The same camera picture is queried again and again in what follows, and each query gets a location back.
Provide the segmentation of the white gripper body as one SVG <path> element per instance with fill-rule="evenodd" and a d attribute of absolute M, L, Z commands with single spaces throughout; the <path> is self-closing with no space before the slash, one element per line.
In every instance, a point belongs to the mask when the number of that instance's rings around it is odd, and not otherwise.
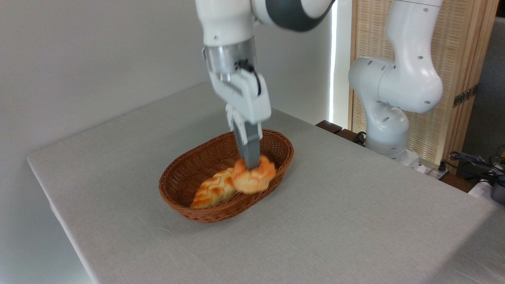
<path fill-rule="evenodd" d="M 222 75 L 209 71 L 209 77 L 217 96 L 231 104 L 245 120 L 258 123 L 270 118 L 270 99 L 261 74 L 238 71 Z"/>

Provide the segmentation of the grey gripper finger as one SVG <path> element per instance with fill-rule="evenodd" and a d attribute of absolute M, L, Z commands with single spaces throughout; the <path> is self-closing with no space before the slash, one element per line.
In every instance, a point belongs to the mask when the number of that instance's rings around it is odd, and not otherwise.
<path fill-rule="evenodd" d="M 261 124 L 247 121 L 238 124 L 238 150 L 245 160 L 246 169 L 256 169 L 260 165 L 260 140 L 263 138 Z"/>
<path fill-rule="evenodd" d="M 236 111 L 231 104 L 226 105 L 226 117 L 230 130 L 234 132 L 240 156 L 243 159 L 245 159 L 245 146 L 246 146 L 246 144 L 244 144 L 244 141 L 246 139 L 245 120 L 242 117 L 242 115 L 238 111 Z"/>

